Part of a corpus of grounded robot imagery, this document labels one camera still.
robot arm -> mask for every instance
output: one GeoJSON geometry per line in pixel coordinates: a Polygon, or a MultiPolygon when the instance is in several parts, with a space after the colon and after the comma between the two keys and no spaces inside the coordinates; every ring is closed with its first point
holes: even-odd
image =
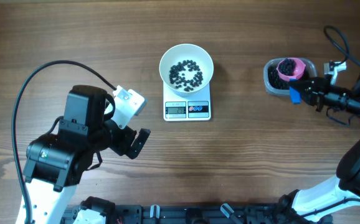
{"type": "MultiPolygon", "coordinates": [[[[83,172],[102,163],[100,151],[110,147],[119,156],[126,154],[131,159],[140,153],[150,131],[141,129],[135,138],[137,132],[127,124],[140,113],[146,100],[120,86],[114,94],[115,99],[101,88],[74,86],[68,94],[64,117],[59,119],[58,133],[46,133],[29,144],[24,175],[33,222],[60,223],[83,172]],[[94,153],[99,164],[89,168],[94,153]]],[[[100,213],[81,212],[78,222],[86,217],[89,221],[105,223],[106,216],[100,213]]],[[[25,219],[22,198],[16,223],[22,224],[25,219]]]]}
{"type": "MultiPolygon", "coordinates": [[[[329,79],[314,78],[291,82],[304,100],[314,106],[337,106],[360,115],[360,103],[351,92],[332,86],[329,79]]],[[[336,175],[311,189],[299,190],[292,196],[291,208],[306,220],[318,222],[323,216],[360,205],[360,140],[341,159],[336,175]]]]}

plastic container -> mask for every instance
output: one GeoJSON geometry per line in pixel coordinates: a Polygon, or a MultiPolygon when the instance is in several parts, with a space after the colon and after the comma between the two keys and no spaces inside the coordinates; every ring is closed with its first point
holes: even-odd
{"type": "Polygon", "coordinates": [[[292,76],[284,75],[280,72],[280,70],[278,69],[278,66],[276,68],[278,71],[278,76],[282,80],[287,81],[287,82],[289,82],[290,79],[296,79],[296,80],[300,79],[300,77],[303,76],[303,73],[305,72],[305,68],[306,68],[306,64],[303,63],[302,60],[300,60],[298,58],[289,58],[289,59],[292,59],[294,62],[296,62],[296,66],[295,66],[295,69],[293,70],[292,76]]]}
{"type": "MultiPolygon", "coordinates": [[[[270,66],[274,66],[277,67],[277,65],[282,61],[285,60],[286,58],[276,58],[276,59],[272,59],[270,61],[267,62],[267,64],[265,65],[264,69],[263,69],[263,80],[265,82],[265,86],[266,86],[266,92],[271,94],[271,95],[276,95],[276,96],[289,96],[290,95],[290,90],[279,90],[276,89],[274,87],[271,86],[269,80],[268,80],[268,68],[270,66]]],[[[317,71],[316,71],[316,67],[313,64],[313,62],[311,62],[308,59],[305,58],[298,58],[300,59],[303,63],[305,63],[306,65],[306,70],[309,72],[310,77],[317,77],[317,71]]]]}
{"type": "MultiPolygon", "coordinates": [[[[203,89],[212,79],[213,76],[213,60],[211,56],[199,46],[194,44],[179,44],[170,48],[161,59],[159,63],[159,73],[161,74],[162,81],[170,87],[170,89],[178,96],[191,96],[203,89]],[[193,91],[186,92],[183,88],[175,89],[175,84],[170,84],[169,71],[173,65],[183,60],[193,60],[200,66],[204,80],[198,87],[194,87],[193,91]]],[[[195,71],[184,71],[186,80],[194,78],[195,71]]]]}

wood grain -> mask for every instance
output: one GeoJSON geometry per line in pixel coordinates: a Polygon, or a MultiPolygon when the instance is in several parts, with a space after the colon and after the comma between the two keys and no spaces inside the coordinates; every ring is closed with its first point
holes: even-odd
{"type": "MultiPolygon", "coordinates": [[[[262,78],[272,58],[308,58],[320,75],[324,62],[341,59],[322,33],[325,24],[339,27],[360,59],[360,1],[0,4],[0,223],[14,222],[21,199],[9,130],[15,97],[31,71],[58,59],[85,63],[147,97],[130,127],[152,130],[133,161],[103,151],[103,165],[84,173],[71,204],[90,195],[142,205],[276,202],[329,178],[360,138],[360,124],[344,128],[313,107],[270,96],[262,78]],[[209,122],[163,120],[158,64],[180,43],[200,45],[214,60],[209,122]]],[[[338,84],[350,88],[360,69],[349,65],[338,84]]],[[[31,81],[17,119],[22,165],[27,145],[62,115],[68,91],[78,84],[108,90],[65,65],[31,81]]],[[[334,216],[335,223],[360,223],[360,208],[334,216]]]]}

white bowl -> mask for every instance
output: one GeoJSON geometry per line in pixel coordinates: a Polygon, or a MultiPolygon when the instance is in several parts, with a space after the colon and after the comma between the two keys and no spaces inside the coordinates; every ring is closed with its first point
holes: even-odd
{"type": "MultiPolygon", "coordinates": [[[[187,65],[184,67],[186,71],[180,72],[180,74],[184,73],[186,80],[190,80],[194,78],[194,75],[197,73],[196,71],[188,72],[187,65]]],[[[163,82],[170,87],[170,89],[175,92],[175,94],[179,96],[190,96],[202,88],[204,88],[212,79],[213,76],[213,61],[211,56],[201,47],[196,46],[194,44],[179,44],[172,48],[170,48],[161,58],[161,62],[159,63],[159,73],[161,74],[161,78],[163,82]],[[185,86],[182,85],[181,88],[176,89],[175,86],[177,84],[171,84],[169,79],[169,71],[173,65],[177,65],[178,62],[183,60],[192,60],[199,65],[199,68],[202,72],[202,77],[204,78],[202,84],[198,87],[193,87],[193,91],[184,91],[185,86]]]]}

digital kitchen scale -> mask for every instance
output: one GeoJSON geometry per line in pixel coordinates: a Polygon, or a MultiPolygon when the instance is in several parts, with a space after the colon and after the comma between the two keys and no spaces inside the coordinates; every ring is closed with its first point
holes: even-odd
{"type": "Polygon", "coordinates": [[[163,83],[163,119],[165,121],[207,121],[211,118],[209,83],[191,96],[178,96],[163,83]]]}

